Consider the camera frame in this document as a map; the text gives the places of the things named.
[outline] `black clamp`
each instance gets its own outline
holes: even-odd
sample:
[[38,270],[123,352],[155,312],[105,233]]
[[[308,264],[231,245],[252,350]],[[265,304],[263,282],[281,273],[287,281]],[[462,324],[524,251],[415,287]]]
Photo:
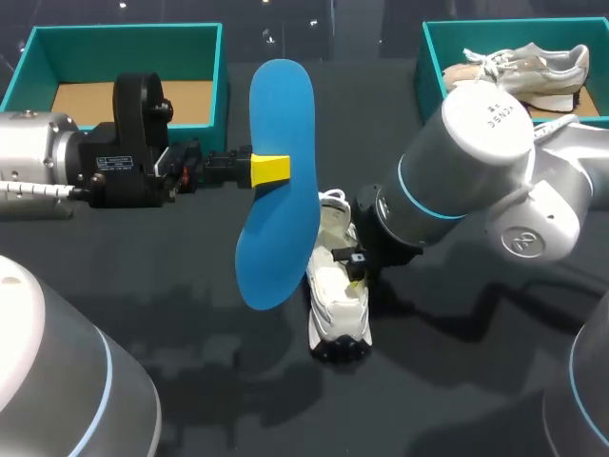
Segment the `black clamp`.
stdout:
[[331,252],[334,262],[344,264],[349,281],[362,281],[370,268],[370,260],[364,249],[337,248],[332,249]]
[[228,152],[211,151],[203,163],[203,182],[206,185],[236,182],[239,189],[251,189],[252,153],[252,146]]
[[114,122],[99,124],[67,157],[69,184],[97,208],[160,207],[193,192],[202,162],[191,140],[170,144],[173,106],[156,73],[124,73],[114,83]]

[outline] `robot logo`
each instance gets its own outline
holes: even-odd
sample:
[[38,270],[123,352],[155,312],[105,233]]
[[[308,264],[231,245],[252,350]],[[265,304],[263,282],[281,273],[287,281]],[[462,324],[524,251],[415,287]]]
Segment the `robot logo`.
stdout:
[[508,251],[525,259],[534,259],[545,251],[543,238],[530,228],[509,228],[501,240]]

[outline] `label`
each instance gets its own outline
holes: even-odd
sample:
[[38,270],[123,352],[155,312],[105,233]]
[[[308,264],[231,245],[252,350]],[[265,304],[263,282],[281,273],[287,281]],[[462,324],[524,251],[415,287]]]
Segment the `label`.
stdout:
[[97,168],[100,171],[121,171],[133,169],[133,157],[121,155],[118,157],[98,157]]
[[489,105],[486,107],[486,109],[490,113],[486,124],[490,126],[491,129],[494,129],[497,124],[500,124],[503,119],[508,117],[514,111],[514,107],[512,105],[506,107],[500,105],[499,103]]

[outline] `shoe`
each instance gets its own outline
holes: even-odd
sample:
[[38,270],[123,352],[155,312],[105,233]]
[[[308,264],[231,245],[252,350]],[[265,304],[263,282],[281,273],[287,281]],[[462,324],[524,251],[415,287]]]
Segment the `shoe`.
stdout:
[[571,112],[590,69],[590,51],[584,45],[572,50],[542,50],[534,43],[517,50],[482,55],[463,50],[469,64],[443,72],[447,90],[465,82],[496,83],[521,102],[537,109]]
[[367,281],[349,281],[345,266],[332,256],[332,249],[358,245],[351,207],[339,189],[320,193],[320,204],[320,229],[306,269],[311,289],[309,345],[324,360],[361,359],[372,346]]

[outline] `silver cylinder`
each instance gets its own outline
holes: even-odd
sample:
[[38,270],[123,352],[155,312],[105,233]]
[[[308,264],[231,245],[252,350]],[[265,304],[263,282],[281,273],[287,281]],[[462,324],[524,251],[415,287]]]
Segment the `silver cylinder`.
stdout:
[[5,257],[0,304],[0,455],[154,455],[161,407],[135,359]]
[[543,423],[557,457],[609,456],[609,294],[545,390]]
[[458,87],[382,185],[381,223],[406,244],[440,241],[521,184],[533,141],[533,123],[513,96],[483,81]]
[[[0,113],[0,180],[66,185],[66,157],[77,155],[82,133],[56,112]],[[0,219],[70,217],[66,200],[0,193]]]

